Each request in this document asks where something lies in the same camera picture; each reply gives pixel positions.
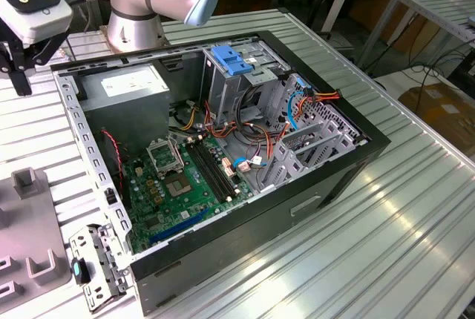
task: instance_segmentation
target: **motherboard chip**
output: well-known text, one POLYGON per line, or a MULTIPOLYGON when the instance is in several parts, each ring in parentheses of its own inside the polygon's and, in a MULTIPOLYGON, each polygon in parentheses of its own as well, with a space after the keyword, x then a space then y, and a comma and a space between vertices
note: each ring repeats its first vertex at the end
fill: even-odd
POLYGON ((145 221, 145 225, 148 228, 153 228, 154 226, 157 226, 158 224, 160 224, 160 219, 158 218, 158 216, 151 217, 145 221))
POLYGON ((191 184, 184 173, 173 174, 165 178, 165 185, 172 197, 178 197, 192 190, 191 184))

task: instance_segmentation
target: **blue plastic clip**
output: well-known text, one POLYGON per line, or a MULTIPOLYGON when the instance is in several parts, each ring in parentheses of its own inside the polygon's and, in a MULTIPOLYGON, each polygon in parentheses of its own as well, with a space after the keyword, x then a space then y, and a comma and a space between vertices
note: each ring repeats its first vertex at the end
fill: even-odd
POLYGON ((228 73, 232 76, 250 72, 254 69, 251 65, 248 65, 243 61, 240 54, 230 48, 230 46, 217 46, 212 47, 214 57, 227 68, 228 73))

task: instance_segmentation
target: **metal table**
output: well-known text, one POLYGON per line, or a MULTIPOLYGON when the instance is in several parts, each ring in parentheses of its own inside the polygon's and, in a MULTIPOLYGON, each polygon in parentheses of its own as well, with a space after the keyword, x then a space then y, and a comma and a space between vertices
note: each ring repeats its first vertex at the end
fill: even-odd
POLYGON ((444 52, 443 47, 450 35, 463 42, 475 40, 475 28, 468 24, 468 18, 475 16, 475 0, 390 0, 358 58, 357 65, 360 68, 366 62, 374 44, 389 22, 398 3, 409 7, 409 11, 402 18, 399 26, 387 42, 389 45, 402 33, 404 27, 415 13, 424 16, 447 31, 446 37, 440 42, 439 55, 434 56, 433 60, 442 55, 444 52))
MULTIPOLYGON (((475 295, 475 165, 292 15, 269 10, 165 24, 172 43, 271 30, 391 138, 331 205, 151 318, 456 318, 475 295)), ((70 37, 78 58, 110 53, 100 33, 70 37)), ((0 84, 0 175, 45 169, 65 243, 102 215, 48 71, 18 98, 0 84)), ((138 318, 133 291, 101 318, 138 318)), ((3 318, 84 318, 68 285, 3 318)))

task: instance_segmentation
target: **motherboard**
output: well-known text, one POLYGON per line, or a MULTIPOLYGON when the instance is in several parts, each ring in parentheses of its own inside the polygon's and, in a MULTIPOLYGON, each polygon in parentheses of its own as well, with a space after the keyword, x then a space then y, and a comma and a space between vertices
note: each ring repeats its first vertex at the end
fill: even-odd
POLYGON ((232 189, 231 197, 222 197, 215 188, 213 179, 207 173, 210 164, 206 164, 207 169, 203 169, 203 165, 197 164, 199 159, 190 154, 196 152, 195 145, 181 143, 176 144, 176 148, 152 148, 152 151, 148 149, 147 153, 124 164, 128 182, 126 186, 129 187, 131 198, 128 214, 133 224, 130 241, 134 253, 144 251, 254 195, 240 175, 226 175, 223 167, 226 157, 212 137, 204 139, 200 148, 208 153, 205 157, 213 159, 219 168, 221 184, 227 182, 225 185, 232 189), (179 156, 178 162, 183 162, 183 168, 173 168, 159 175, 157 166, 161 170, 175 163, 173 150, 179 156))

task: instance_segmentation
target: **side panel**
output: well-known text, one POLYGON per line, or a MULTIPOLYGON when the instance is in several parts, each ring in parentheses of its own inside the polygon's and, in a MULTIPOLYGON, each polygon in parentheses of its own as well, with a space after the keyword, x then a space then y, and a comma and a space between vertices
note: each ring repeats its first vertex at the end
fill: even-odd
MULTIPOLYGON (((331 200, 335 199, 350 184, 351 179, 378 155, 379 153, 374 154, 368 157, 365 162, 350 165, 336 172, 329 178, 314 184, 294 197, 290 197, 179 260, 162 268, 157 267, 155 273, 137 281, 143 314, 147 315, 153 312, 237 259, 262 246, 265 242, 284 233, 323 206, 330 204, 331 200)), ((228 221, 229 216, 231 215, 220 221, 228 221)), ((160 256, 167 256, 168 247, 158 251, 160 256)), ((134 269, 137 269, 136 266, 131 268, 137 279, 141 274, 134 272, 134 269)))

